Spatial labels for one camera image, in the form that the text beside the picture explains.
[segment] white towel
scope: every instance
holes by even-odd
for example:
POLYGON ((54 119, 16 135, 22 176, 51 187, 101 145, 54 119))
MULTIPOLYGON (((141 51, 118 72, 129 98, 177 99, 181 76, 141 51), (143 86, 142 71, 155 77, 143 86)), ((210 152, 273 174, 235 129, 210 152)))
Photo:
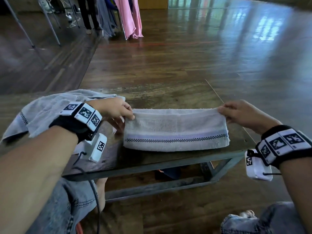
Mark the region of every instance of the white towel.
POLYGON ((49 128, 61 110, 70 102, 85 102, 96 98, 121 97, 116 94, 102 94, 91 90, 73 90, 38 98, 27 104, 9 125, 0 141, 14 140, 15 136, 29 132, 33 138, 49 128))
POLYGON ((124 146, 174 152, 229 145, 226 119, 216 109, 134 109, 126 119, 124 146))

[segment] denim pants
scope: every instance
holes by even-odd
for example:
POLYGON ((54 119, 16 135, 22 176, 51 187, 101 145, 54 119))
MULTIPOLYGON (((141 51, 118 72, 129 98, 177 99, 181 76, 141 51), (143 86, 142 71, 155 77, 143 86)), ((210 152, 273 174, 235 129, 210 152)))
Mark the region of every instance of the denim pants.
POLYGON ((222 234, 306 234, 293 202, 269 206, 259 218, 228 215, 221 224, 222 234))
POLYGON ((26 234, 75 234, 77 223, 95 207, 88 181, 71 182, 61 178, 26 234))

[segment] forearm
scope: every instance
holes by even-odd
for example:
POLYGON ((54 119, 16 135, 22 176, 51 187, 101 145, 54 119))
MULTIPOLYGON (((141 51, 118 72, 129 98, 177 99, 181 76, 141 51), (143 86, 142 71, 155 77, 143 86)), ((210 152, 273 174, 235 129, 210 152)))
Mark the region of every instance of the forearm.
POLYGON ((312 157, 285 161, 280 172, 307 232, 312 234, 312 157))
POLYGON ((24 233, 60 179, 77 136, 53 126, 0 158, 1 233, 24 233))

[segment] checkered stripe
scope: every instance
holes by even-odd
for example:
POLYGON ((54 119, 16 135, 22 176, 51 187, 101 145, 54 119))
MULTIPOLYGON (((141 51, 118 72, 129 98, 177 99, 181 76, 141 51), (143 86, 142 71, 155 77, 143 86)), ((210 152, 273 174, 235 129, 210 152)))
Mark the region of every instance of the checkered stripe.
POLYGON ((22 118, 24 124, 27 125, 27 124, 28 124, 28 121, 27 121, 25 115, 23 114, 23 112, 20 112, 20 116, 21 116, 21 118, 22 118))
POLYGON ((172 142, 194 142, 194 141, 203 141, 203 140, 210 140, 210 139, 218 139, 222 137, 226 137, 226 134, 221 135, 214 135, 209 137, 202 137, 202 138, 193 138, 193 139, 130 139, 128 138, 127 142, 152 142, 152 143, 172 143, 172 142))

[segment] gray fabric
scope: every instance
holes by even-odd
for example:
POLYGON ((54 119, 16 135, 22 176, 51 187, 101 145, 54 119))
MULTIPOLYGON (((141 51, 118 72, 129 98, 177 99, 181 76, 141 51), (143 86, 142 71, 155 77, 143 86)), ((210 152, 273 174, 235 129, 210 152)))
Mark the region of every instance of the gray fabric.
POLYGON ((99 26, 104 31, 104 36, 114 36, 114 28, 117 28, 114 14, 111 10, 107 9, 105 0, 96 0, 96 5, 99 12, 99 26))
POLYGON ((61 110, 69 102, 84 102, 96 98, 116 97, 116 94, 102 94, 91 90, 73 90, 61 94, 41 97, 26 105, 9 125, 1 142, 13 135, 29 132, 35 137, 49 128, 61 110))
POLYGON ((269 206, 260 218, 230 214, 221 224, 221 234, 306 234, 293 202, 269 206))
POLYGON ((77 223, 95 207, 88 181, 72 182, 61 178, 26 234, 75 234, 77 223))
POLYGON ((174 152, 229 145, 226 119, 216 109, 134 109, 126 119, 124 146, 174 152))

